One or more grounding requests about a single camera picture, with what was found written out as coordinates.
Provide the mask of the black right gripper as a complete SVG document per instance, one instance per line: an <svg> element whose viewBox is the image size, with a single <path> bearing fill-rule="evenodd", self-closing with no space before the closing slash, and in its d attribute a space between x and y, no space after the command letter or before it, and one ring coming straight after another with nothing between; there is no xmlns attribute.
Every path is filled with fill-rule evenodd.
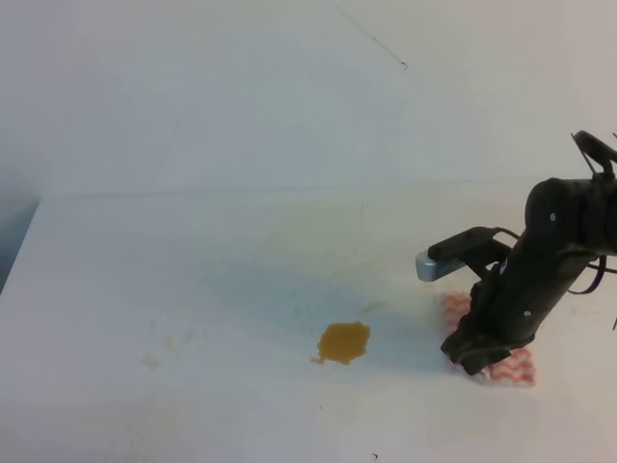
<svg viewBox="0 0 617 463"><path fill-rule="evenodd" d="M441 350L454 365L475 375L531 343L562 297L562 279L552 268L509 262L473 287L469 312Z"/></svg>

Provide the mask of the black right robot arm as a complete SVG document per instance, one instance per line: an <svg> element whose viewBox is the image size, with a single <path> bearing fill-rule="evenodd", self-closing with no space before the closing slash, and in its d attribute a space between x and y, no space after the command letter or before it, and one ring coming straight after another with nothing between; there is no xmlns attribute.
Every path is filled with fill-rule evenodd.
<svg viewBox="0 0 617 463"><path fill-rule="evenodd" d="M469 312L441 346L469 374L530 344L541 323L588 267L594 291L616 253L616 151L581 130L572 136L581 154L601 169L588 179L549 178L525 204L524 230L513 247L497 228L474 227L431 246L436 263L458 261L479 278Z"/></svg>

